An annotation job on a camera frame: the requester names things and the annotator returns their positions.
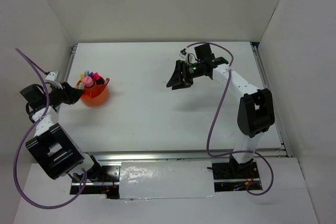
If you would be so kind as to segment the yellow highlighter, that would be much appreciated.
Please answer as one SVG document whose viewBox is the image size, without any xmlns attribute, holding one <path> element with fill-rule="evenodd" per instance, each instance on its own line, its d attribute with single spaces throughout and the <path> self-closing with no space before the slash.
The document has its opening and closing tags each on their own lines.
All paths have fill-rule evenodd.
<svg viewBox="0 0 336 224">
<path fill-rule="evenodd" d="M 86 76 L 85 76 L 85 72 L 82 72 L 82 73 L 80 74 L 80 80 L 82 81 L 85 77 L 86 77 Z"/>
</svg>

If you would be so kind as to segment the white and yellow eraser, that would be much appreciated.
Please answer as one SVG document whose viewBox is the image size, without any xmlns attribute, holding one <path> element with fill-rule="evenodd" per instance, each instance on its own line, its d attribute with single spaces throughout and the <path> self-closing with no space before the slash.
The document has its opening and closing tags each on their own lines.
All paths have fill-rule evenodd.
<svg viewBox="0 0 336 224">
<path fill-rule="evenodd" d="M 85 85 L 84 85 L 83 83 L 80 83 L 80 84 L 78 85 L 78 89 L 81 89 L 81 90 L 83 90 L 83 89 L 84 89 L 84 87 L 85 87 Z"/>
</svg>

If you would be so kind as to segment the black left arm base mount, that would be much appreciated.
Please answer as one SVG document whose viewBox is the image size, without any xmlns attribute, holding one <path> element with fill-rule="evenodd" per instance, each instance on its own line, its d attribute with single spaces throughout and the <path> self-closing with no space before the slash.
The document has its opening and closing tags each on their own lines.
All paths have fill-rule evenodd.
<svg viewBox="0 0 336 224">
<path fill-rule="evenodd" d="M 93 166 L 87 170 L 87 175 L 91 182 L 112 182 L 114 184 L 119 181 L 119 166 L 102 166 L 93 155 L 90 155 L 90 158 Z"/>
</svg>

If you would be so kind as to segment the pink highlighter black cap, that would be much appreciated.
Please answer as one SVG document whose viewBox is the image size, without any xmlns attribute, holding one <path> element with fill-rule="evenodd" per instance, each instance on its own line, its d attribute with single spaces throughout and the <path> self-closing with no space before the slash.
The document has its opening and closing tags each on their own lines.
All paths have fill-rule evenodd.
<svg viewBox="0 0 336 224">
<path fill-rule="evenodd" d="M 102 76 L 100 76 L 97 72 L 94 73 L 93 75 L 93 78 L 95 80 L 95 82 L 97 83 L 97 85 L 103 85 L 105 80 Z"/>
</svg>

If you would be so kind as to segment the purple marker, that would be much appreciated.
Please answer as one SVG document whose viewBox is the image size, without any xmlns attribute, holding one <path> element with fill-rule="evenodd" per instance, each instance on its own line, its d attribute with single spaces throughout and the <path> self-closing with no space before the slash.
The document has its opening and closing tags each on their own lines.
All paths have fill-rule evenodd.
<svg viewBox="0 0 336 224">
<path fill-rule="evenodd" d="M 95 79 L 95 74 L 93 72 L 89 73 L 89 76 L 92 78 L 92 79 Z"/>
</svg>

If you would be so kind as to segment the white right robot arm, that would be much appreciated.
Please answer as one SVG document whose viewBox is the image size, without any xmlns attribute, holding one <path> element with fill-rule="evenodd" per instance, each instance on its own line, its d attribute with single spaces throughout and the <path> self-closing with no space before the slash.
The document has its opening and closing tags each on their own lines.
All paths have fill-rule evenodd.
<svg viewBox="0 0 336 224">
<path fill-rule="evenodd" d="M 190 88 L 195 78 L 203 76 L 221 84 L 224 92 L 211 124 L 212 129 L 226 94 L 231 93 L 239 101 L 237 125 L 242 136 L 228 156 L 230 174 L 240 178 L 252 165 L 261 137 L 275 123 L 271 91 L 267 88 L 260 89 L 244 79 L 232 68 L 232 60 L 216 57 L 211 50 L 214 43 L 196 42 L 192 45 L 194 53 L 187 52 L 186 48 L 180 51 L 181 59 L 176 61 L 166 86 L 172 90 Z"/>
</svg>

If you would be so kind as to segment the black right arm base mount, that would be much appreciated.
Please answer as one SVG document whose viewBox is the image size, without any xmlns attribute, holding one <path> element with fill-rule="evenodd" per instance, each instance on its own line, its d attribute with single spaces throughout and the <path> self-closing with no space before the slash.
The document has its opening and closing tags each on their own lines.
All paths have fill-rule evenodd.
<svg viewBox="0 0 336 224">
<path fill-rule="evenodd" d="M 257 164 L 252 158 L 250 161 L 243 164 L 237 161 L 231 155 L 227 163 L 213 163 L 207 169 L 211 170 L 215 180 L 220 179 L 257 179 L 259 171 Z"/>
</svg>

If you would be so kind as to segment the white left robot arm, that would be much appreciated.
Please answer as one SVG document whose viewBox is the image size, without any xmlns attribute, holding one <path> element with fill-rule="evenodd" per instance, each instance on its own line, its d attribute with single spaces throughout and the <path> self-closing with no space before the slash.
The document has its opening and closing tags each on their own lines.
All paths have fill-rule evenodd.
<svg viewBox="0 0 336 224">
<path fill-rule="evenodd" d="M 26 148 L 44 172 L 51 178 L 57 179 L 67 173 L 74 172 L 88 156 L 91 159 L 85 169 L 85 176 L 92 182 L 103 177 L 103 167 L 92 155 L 84 154 L 71 137 L 58 123 L 57 107 L 62 103 L 72 105 L 76 103 L 84 91 L 71 87 L 62 82 L 61 88 L 50 85 L 49 107 L 43 115 L 47 105 L 46 92 L 39 84 L 31 84 L 20 91 L 27 101 L 26 112 L 32 122 L 37 122 L 34 137 L 26 142 Z"/>
</svg>

